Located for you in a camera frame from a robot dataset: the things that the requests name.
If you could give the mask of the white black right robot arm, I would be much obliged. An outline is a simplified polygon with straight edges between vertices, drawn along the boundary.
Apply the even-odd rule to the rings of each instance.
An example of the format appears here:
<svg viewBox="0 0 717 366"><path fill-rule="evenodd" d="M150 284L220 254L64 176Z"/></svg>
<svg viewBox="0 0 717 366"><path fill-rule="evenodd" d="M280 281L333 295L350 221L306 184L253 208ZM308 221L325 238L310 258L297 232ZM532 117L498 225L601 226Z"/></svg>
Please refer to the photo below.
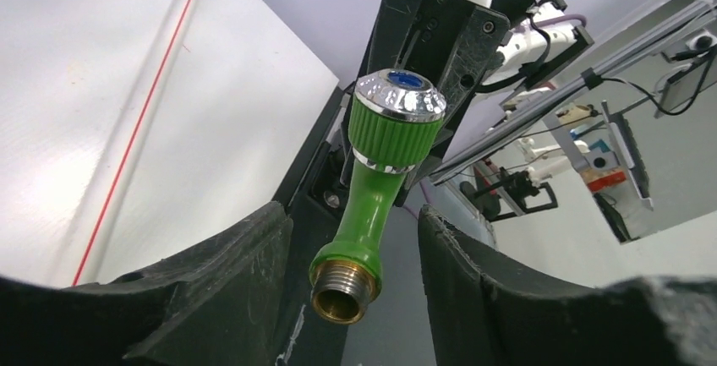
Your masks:
<svg viewBox="0 0 717 366"><path fill-rule="evenodd" d="M348 203L401 203L468 163L450 145L472 101L546 83L593 45L564 0L381 0L347 115Z"/></svg>

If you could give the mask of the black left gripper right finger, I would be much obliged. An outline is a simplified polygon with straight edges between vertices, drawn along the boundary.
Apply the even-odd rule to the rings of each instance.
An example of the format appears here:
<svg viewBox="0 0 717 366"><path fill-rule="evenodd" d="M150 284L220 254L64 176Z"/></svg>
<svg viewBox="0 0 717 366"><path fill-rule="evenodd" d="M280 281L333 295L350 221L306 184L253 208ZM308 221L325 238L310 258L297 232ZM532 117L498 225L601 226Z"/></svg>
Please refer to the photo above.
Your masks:
<svg viewBox="0 0 717 366"><path fill-rule="evenodd" d="M713 365L716 281L591 288L494 250L426 205L419 252L439 365Z"/></svg>

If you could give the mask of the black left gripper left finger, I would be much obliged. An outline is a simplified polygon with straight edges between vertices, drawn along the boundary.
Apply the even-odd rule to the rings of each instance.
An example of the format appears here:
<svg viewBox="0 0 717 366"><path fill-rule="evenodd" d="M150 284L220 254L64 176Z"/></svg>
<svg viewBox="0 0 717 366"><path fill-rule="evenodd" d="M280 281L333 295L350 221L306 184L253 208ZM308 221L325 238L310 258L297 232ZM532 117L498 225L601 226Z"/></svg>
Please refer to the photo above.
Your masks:
<svg viewBox="0 0 717 366"><path fill-rule="evenodd" d="M4 365L267 365L292 220L270 202L107 284L1 280Z"/></svg>

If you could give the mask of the green water faucet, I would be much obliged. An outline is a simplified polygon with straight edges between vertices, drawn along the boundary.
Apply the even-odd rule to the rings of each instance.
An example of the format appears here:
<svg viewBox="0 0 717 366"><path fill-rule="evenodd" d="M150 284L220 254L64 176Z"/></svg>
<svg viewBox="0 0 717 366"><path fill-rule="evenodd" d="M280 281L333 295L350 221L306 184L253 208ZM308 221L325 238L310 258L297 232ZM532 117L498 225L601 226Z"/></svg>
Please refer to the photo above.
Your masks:
<svg viewBox="0 0 717 366"><path fill-rule="evenodd" d="M425 160L446 115L445 97L425 77L386 68L357 80L348 120L355 159L335 237L309 267L311 304L338 325L360 321L380 295L380 241L406 176Z"/></svg>

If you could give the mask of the white PVC pipe frame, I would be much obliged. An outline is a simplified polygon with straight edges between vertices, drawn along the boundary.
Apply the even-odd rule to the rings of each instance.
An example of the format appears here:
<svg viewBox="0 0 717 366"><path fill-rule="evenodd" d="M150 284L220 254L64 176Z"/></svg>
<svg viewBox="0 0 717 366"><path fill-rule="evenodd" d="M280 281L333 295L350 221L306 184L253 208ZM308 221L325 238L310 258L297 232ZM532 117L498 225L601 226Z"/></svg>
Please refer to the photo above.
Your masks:
<svg viewBox="0 0 717 366"><path fill-rule="evenodd" d="M44 282L95 282L156 110L200 0L172 0Z"/></svg>

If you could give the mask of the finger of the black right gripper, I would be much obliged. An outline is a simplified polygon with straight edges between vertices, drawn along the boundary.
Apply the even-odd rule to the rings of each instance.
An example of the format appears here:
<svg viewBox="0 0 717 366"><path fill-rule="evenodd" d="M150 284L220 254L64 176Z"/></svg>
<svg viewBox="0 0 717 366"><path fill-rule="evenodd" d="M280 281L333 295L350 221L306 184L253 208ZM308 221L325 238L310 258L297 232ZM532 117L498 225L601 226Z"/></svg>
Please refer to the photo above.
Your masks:
<svg viewBox="0 0 717 366"><path fill-rule="evenodd" d="M384 68L411 70L438 85L441 68L429 51L436 44L439 0L380 0L356 76Z"/></svg>
<svg viewBox="0 0 717 366"><path fill-rule="evenodd" d="M422 13L422 29L407 69L429 79L446 98L446 115L428 157L410 172L394 205L404 205L409 189L441 164L475 88L510 29L501 13L478 5L435 6Z"/></svg>

